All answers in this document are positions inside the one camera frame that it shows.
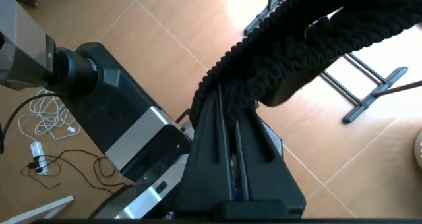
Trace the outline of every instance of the power strip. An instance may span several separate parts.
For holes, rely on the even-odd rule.
[[[39,175],[46,175],[48,173],[48,167],[47,167],[47,161],[44,157],[44,151],[42,150],[41,142],[34,142],[31,144],[31,151],[32,156],[36,157],[39,156],[40,159],[38,160],[38,163],[40,164],[40,167],[43,167],[41,172],[38,172]]]

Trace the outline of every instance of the coiled white cable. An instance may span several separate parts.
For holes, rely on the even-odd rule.
[[[42,89],[36,95],[45,94],[48,92],[49,91]],[[35,99],[30,102],[29,110],[31,114],[21,115],[19,117],[18,127],[19,127],[20,132],[23,135],[31,138],[34,142],[37,142],[37,140],[22,130],[20,121],[24,117],[37,117],[40,119],[40,121],[34,128],[34,133],[39,136],[50,133],[51,136],[55,140],[60,140],[60,139],[68,138],[70,136],[75,136],[79,134],[80,132],[80,125],[78,125],[78,129],[76,132],[69,131],[70,134],[64,135],[61,137],[56,137],[54,133],[52,132],[54,128],[61,128],[64,125],[70,126],[76,121],[75,119],[69,122],[67,121],[69,110],[65,107],[65,105],[61,103],[60,99],[57,96],[49,96],[49,97],[42,97],[39,99]]]

